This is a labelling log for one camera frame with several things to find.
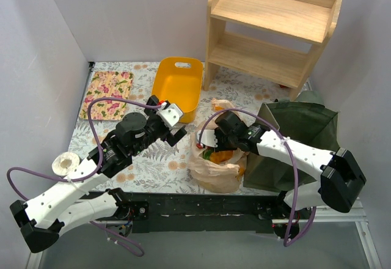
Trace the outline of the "orange plastic grocery bag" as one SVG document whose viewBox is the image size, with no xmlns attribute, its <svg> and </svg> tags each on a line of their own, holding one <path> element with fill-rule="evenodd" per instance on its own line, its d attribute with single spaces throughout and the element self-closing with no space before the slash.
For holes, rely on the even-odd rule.
<svg viewBox="0 0 391 269">
<path fill-rule="evenodd" d="M 199 149 L 197 133 L 206 121 L 199 123 L 195 131 L 190 134 L 190 149 L 188 168 L 191 177 L 203 189 L 212 193 L 234 193 L 239 190 L 242 177 L 246 170 L 247 153 L 234 150 L 227 160 L 216 164 L 204 159 L 203 149 Z"/>
</svg>

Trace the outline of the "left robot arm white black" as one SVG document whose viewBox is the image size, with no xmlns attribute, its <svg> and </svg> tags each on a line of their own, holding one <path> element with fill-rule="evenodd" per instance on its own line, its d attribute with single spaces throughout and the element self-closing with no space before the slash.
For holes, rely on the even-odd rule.
<svg viewBox="0 0 391 269">
<path fill-rule="evenodd" d="M 152 95 L 143 105 L 144 113 L 131 112 L 89 152 L 68 175 L 30 200 L 21 198 L 10 211 L 32 253 L 42 252 L 71 229 L 101 218 L 128 220 L 144 216 L 146 202 L 132 203 L 120 188 L 107 190 L 88 201 L 79 199 L 130 166 L 133 157 L 161 140 L 174 146 L 186 135 L 181 127 L 172 133 L 183 111 L 167 100 Z"/>
</svg>

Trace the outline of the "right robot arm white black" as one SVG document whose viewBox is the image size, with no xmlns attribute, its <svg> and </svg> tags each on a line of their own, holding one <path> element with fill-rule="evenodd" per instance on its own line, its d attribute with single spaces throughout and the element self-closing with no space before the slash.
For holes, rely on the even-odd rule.
<svg viewBox="0 0 391 269">
<path fill-rule="evenodd" d="M 283 218 L 293 217 L 298 210 L 327 205 L 341 212 L 350 212 L 366 178 L 353 154 L 344 148 L 336 152 L 317 149 L 286 137 L 260 123 L 247 126 L 233 111 L 216 119 L 217 147 L 240 149 L 279 162 L 296 166 L 314 181 L 288 191 L 276 204 Z"/>
</svg>

